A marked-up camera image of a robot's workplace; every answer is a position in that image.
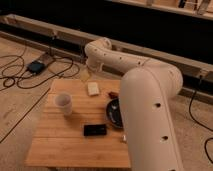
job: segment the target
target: small yellow object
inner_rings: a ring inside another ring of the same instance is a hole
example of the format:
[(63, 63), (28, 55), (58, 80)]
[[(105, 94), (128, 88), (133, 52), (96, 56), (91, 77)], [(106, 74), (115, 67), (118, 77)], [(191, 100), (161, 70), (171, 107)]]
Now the small yellow object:
[(80, 73), (80, 79), (83, 82), (86, 82), (88, 79), (90, 79), (90, 77), (92, 76), (92, 74), (89, 72), (89, 70), (87, 68), (85, 68), (81, 73)]
[(97, 96), (100, 94), (98, 83), (96, 83), (96, 82), (89, 82), (87, 84), (87, 88), (88, 88), (89, 96)]

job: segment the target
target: wooden table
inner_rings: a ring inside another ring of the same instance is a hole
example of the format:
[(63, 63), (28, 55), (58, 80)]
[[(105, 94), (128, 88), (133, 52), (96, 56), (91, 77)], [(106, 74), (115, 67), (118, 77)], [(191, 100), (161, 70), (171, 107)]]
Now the wooden table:
[[(28, 166), (130, 168), (127, 144), (122, 141), (123, 131), (107, 124), (106, 136), (83, 136), (85, 124), (108, 123), (105, 116), (110, 101), (108, 92), (119, 91), (118, 80), (95, 81), (101, 94), (90, 97), (87, 83), (81, 80), (54, 80), (26, 159)], [(70, 117), (64, 117), (53, 102), (54, 97), (64, 91), (72, 95)]]

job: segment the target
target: white cup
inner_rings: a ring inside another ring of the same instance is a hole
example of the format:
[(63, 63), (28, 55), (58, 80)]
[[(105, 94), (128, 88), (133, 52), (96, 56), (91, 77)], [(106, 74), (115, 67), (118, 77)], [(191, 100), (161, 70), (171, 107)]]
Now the white cup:
[(72, 101), (69, 93), (60, 93), (55, 97), (55, 105), (61, 110), (65, 116), (72, 113)]

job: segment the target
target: black wall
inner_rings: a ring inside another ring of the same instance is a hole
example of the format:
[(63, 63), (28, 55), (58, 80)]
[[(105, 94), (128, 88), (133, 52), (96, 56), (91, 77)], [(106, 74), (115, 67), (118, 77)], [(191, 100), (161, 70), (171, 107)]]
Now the black wall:
[(213, 21), (104, 0), (1, 0), (0, 9), (213, 64)]

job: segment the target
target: power adapter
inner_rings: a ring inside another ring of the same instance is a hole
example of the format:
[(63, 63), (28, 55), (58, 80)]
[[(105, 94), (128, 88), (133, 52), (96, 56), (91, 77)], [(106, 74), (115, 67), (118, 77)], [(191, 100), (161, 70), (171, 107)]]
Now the power adapter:
[(38, 75), (54, 61), (55, 59), (52, 56), (50, 56), (48, 53), (44, 53), (38, 59), (31, 62), (27, 66), (27, 71), (29, 71), (32, 74)]
[(33, 61), (27, 66), (27, 71), (37, 75), (40, 74), (45, 68), (46, 67), (43, 63), (40, 63), (39, 61)]

